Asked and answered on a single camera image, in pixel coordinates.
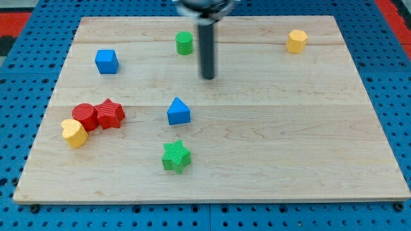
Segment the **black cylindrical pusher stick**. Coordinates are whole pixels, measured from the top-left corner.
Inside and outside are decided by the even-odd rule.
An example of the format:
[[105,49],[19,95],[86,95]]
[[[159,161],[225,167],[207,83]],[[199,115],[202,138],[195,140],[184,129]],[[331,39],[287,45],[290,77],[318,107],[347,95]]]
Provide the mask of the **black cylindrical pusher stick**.
[[215,77],[214,23],[211,19],[201,17],[197,25],[200,74],[207,80]]

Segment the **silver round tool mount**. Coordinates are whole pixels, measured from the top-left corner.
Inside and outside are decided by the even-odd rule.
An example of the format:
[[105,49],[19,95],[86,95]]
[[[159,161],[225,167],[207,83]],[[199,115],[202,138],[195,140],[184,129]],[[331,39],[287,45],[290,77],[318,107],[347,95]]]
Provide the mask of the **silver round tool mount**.
[[180,15],[200,22],[217,22],[229,15],[237,0],[173,0]]

